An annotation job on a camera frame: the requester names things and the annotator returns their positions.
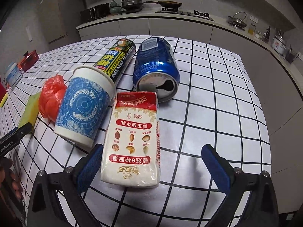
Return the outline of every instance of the kitchen counter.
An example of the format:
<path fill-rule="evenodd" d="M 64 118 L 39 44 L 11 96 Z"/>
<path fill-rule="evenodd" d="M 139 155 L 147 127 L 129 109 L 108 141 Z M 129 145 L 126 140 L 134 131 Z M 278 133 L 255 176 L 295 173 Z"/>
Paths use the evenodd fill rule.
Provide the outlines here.
<path fill-rule="evenodd" d="M 150 36 L 127 36 L 136 47 Z M 1 109 L 3 136 L 17 126 L 28 97 L 41 91 L 48 78 L 60 74 L 66 85 L 73 70 L 92 66 L 122 37 L 92 39 L 41 54 L 23 74 Z M 248 173 L 271 172 L 269 136 L 262 106 L 241 57 L 231 51 L 201 42 L 165 37 L 172 45 L 181 83 L 177 94 L 159 104 L 161 177 L 154 189 L 131 189 L 100 181 L 97 173 L 83 198 L 103 226 L 204 226 L 225 194 L 218 191 L 201 159 L 201 148 L 211 144 L 233 167 Z M 133 90 L 135 57 L 126 69 L 118 91 Z M 111 107 L 94 143 L 103 144 Z M 61 172 L 75 166 L 89 151 L 53 133 L 54 124 L 38 116 L 34 135 L 27 135 L 9 156 L 24 189 L 28 207 L 37 172 Z M 74 226 L 64 195 L 59 200 Z M 246 192 L 232 226 L 243 212 Z"/>
<path fill-rule="evenodd" d="M 129 13 L 129 14 L 122 14 L 122 15 L 110 15 L 101 19 L 96 19 L 91 22 L 87 22 L 84 24 L 79 25 L 76 27 L 76 29 L 83 29 L 92 25 L 97 25 L 100 23 L 106 23 L 111 21 L 117 21 L 117 20 L 124 20 L 124 19 L 135 19 L 135 18 L 153 18 L 153 17 L 161 17 L 161 18 L 173 18 L 173 19 L 182 19 L 182 20 L 188 20 L 198 23 L 203 23 L 206 25 L 211 25 L 217 28 L 224 29 L 226 31 L 232 32 L 236 35 L 239 35 L 241 37 L 244 37 L 245 39 L 248 39 L 255 44 L 261 46 L 262 48 L 268 50 L 270 53 L 273 54 L 274 57 L 280 62 L 280 64 L 283 66 L 283 68 L 287 71 L 287 73 L 290 75 L 290 77 L 293 79 L 295 84 L 298 86 L 298 89 L 300 90 L 301 94 L 303 95 L 303 76 L 297 69 L 297 67 L 294 64 L 289 64 L 285 59 L 283 59 L 272 47 L 270 44 L 264 43 L 262 40 L 257 39 L 255 36 L 250 35 L 248 31 L 248 26 L 245 28 L 245 31 L 235 29 L 232 26 L 227 24 L 227 19 L 221 18 L 218 16 L 210 15 L 210 17 L 214 21 L 210 21 L 207 19 L 199 18 L 199 17 L 193 17 L 193 16 L 186 16 L 186 15 L 180 15 L 180 14 L 173 14 L 173 13 L 155 13 L 159 11 L 159 8 L 152 8 L 152 7 L 145 7 L 142 9 L 142 11 L 137 13 Z"/>

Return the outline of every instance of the microwave handle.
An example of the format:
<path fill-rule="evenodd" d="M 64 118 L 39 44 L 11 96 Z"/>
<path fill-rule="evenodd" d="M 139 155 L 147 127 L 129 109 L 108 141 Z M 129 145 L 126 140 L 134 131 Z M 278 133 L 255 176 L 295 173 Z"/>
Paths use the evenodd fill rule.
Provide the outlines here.
<path fill-rule="evenodd" d="M 91 18 L 92 18 L 92 19 L 95 19 L 96 13 L 95 13 L 95 8 L 94 8 L 94 7 L 92 7 L 92 8 L 89 10 L 89 13 L 90 13 L 90 15 L 91 15 Z"/>

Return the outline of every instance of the knotted plastic bag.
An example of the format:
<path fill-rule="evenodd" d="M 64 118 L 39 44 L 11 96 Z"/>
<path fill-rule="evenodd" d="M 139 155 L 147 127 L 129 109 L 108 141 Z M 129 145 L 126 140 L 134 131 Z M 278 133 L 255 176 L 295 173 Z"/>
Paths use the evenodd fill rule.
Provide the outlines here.
<path fill-rule="evenodd" d="M 61 75 L 45 81 L 39 98 L 39 111 L 43 118 L 56 122 L 66 89 L 67 86 Z"/>

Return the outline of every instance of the dark bottle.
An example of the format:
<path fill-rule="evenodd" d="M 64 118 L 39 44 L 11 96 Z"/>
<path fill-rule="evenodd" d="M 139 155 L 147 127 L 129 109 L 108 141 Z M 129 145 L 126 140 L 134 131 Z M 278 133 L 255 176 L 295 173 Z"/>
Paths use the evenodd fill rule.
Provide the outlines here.
<path fill-rule="evenodd" d="M 270 31 L 270 26 L 268 27 L 267 31 L 264 33 L 264 36 L 263 36 L 263 41 L 268 43 L 269 42 L 269 31 Z"/>

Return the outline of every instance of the almond illustration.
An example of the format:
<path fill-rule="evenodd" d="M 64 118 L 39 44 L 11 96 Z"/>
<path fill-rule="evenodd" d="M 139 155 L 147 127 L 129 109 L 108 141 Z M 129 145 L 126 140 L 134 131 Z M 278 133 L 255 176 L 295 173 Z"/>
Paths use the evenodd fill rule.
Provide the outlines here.
<path fill-rule="evenodd" d="M 119 133 L 118 131 L 116 131 L 116 133 L 115 133 L 115 138 L 116 138 L 117 140 L 119 140 L 119 138 L 120 138 L 120 133 Z"/>
<path fill-rule="evenodd" d="M 147 152 L 148 152 L 148 147 L 147 146 L 143 147 L 143 152 L 144 152 L 145 155 L 147 155 Z"/>
<path fill-rule="evenodd" d="M 129 136 L 129 140 L 130 140 L 131 142 L 134 140 L 134 134 L 131 134 L 131 135 Z"/>
<path fill-rule="evenodd" d="M 143 142 L 147 142 L 150 140 L 150 136 L 149 135 L 145 135 L 143 138 L 142 138 Z"/>
<path fill-rule="evenodd" d="M 127 146 L 126 149 L 129 150 L 130 154 L 134 153 L 134 147 L 133 146 Z"/>
<path fill-rule="evenodd" d="M 119 150 L 118 144 L 113 144 L 112 148 L 115 152 L 117 152 Z"/>

